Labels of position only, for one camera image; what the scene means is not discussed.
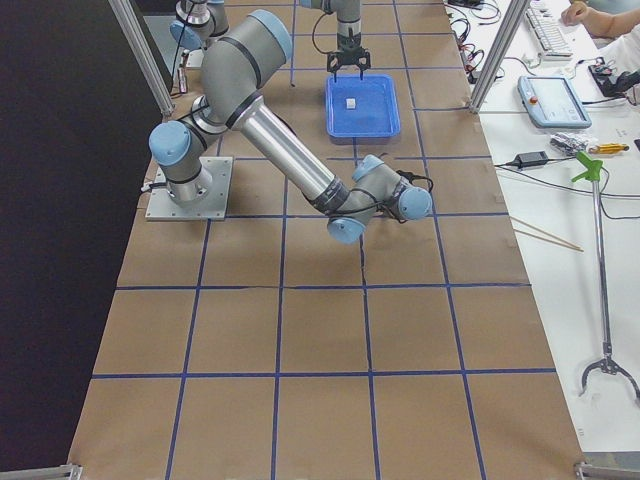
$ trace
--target person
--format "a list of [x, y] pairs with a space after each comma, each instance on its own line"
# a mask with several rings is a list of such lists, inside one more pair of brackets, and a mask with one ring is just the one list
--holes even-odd
[[560, 18], [565, 25], [581, 23], [593, 37], [615, 38], [600, 55], [613, 60], [618, 72], [640, 69], [640, 8], [611, 15], [574, 1]]

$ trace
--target green handle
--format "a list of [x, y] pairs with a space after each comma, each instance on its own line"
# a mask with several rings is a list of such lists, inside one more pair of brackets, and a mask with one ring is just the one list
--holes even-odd
[[572, 182], [577, 182], [581, 178], [589, 180], [590, 182], [600, 181], [600, 170], [602, 169], [602, 160], [594, 160], [586, 152], [578, 152], [576, 154], [578, 161], [585, 166], [586, 172], [582, 172], [580, 175], [573, 177]]

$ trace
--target blue joint cap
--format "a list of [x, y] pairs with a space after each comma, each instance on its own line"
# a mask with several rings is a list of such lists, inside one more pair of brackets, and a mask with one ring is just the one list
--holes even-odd
[[163, 167], [170, 167], [182, 160], [190, 146], [191, 134], [189, 130], [175, 120], [161, 123], [149, 135], [151, 153]]
[[293, 44], [291, 43], [291, 35], [287, 31], [287, 27], [276, 17], [273, 13], [266, 10], [255, 10], [249, 14], [250, 17], [255, 18], [262, 23], [271, 35], [274, 36], [276, 41], [280, 44], [280, 48], [284, 53], [286, 61], [291, 60], [293, 53]]
[[366, 157], [364, 157], [360, 165], [356, 167], [355, 171], [353, 172], [353, 175], [351, 175], [351, 178], [353, 178], [354, 182], [358, 182], [362, 177], [367, 175], [371, 170], [373, 170], [376, 167], [379, 167], [383, 163], [384, 162], [380, 160], [378, 157], [376, 157], [375, 155], [367, 155]]
[[332, 218], [327, 224], [329, 234], [340, 243], [347, 245], [357, 241], [366, 228], [359, 221], [349, 217]]
[[171, 22], [171, 25], [169, 25], [169, 31], [176, 43], [180, 41], [180, 45], [178, 45], [179, 47], [184, 47], [187, 50], [198, 50], [202, 47], [202, 40], [198, 34], [178, 20]]
[[433, 201], [424, 188], [408, 187], [400, 194], [398, 211], [407, 220], [419, 220], [431, 212]]

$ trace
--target orange and yellow tool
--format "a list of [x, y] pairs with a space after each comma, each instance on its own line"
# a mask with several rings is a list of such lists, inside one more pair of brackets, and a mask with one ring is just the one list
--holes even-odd
[[624, 143], [603, 143], [602, 145], [596, 145], [589, 148], [589, 153], [602, 153], [610, 155], [612, 153], [618, 153], [629, 150], [629, 145]]

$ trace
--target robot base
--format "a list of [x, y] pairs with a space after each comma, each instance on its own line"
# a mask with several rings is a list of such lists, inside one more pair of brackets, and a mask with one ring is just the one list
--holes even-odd
[[[150, 221], [224, 220], [229, 199], [229, 184], [233, 157], [201, 157], [202, 168], [213, 178], [211, 189], [199, 200], [178, 204], [168, 190], [156, 188], [151, 192], [146, 219]], [[155, 182], [165, 182], [164, 173], [158, 169]]]

